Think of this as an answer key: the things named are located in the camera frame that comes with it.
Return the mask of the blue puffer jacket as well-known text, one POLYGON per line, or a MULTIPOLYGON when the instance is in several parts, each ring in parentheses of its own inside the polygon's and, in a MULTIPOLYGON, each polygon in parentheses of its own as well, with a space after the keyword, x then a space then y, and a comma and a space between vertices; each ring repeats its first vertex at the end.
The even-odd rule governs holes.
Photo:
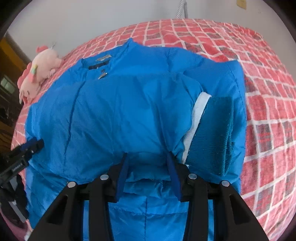
POLYGON ((243 69, 128 40, 65 71, 30 106, 25 130, 44 141, 26 170, 31 227, 69 182, 89 183, 126 157, 123 195, 109 205, 114 239, 182 240, 188 204, 173 193, 166 159, 240 189, 243 69))

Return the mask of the pink knit sleeve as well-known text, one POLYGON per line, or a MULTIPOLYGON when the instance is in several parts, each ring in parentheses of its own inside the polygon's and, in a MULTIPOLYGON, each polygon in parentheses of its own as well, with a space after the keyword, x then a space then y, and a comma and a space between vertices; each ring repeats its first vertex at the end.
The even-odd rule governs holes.
POLYGON ((10 206, 1 206, 1 216, 4 219, 6 226, 17 240, 29 239, 31 228, 28 226, 28 222, 22 222, 10 206))

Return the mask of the wooden wardrobe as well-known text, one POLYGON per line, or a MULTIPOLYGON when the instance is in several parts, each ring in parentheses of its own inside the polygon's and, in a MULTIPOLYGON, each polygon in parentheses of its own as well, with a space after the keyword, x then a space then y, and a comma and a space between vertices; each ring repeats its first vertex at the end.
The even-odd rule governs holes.
POLYGON ((6 37, 1 38, 1 152, 11 148, 14 128, 21 112, 18 78, 27 66, 11 47, 6 37))

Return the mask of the pink plush unicorn toy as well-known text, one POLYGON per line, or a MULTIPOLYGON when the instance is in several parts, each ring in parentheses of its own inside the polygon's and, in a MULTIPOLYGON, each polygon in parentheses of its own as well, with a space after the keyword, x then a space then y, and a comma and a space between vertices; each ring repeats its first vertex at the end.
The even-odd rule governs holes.
POLYGON ((36 53, 36 57, 27 65, 17 81, 20 104, 27 104, 34 99, 40 92, 43 82, 53 76, 63 62, 53 47, 37 47, 36 53))

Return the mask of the metal pole stand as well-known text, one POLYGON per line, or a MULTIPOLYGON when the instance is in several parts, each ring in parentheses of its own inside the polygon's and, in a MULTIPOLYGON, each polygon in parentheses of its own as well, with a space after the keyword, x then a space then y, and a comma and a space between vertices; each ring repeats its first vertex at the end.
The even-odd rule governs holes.
POLYGON ((180 19, 182 15, 184 15, 185 19, 188 18, 188 4, 186 0, 180 0, 175 18, 180 19))

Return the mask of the yellow wall socket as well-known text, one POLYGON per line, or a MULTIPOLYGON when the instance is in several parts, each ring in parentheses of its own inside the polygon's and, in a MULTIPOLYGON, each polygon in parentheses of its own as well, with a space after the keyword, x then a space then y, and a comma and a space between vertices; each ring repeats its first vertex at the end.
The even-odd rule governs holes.
POLYGON ((242 8, 242 9, 247 8, 246 0, 237 0, 236 4, 237 4, 238 7, 242 8))

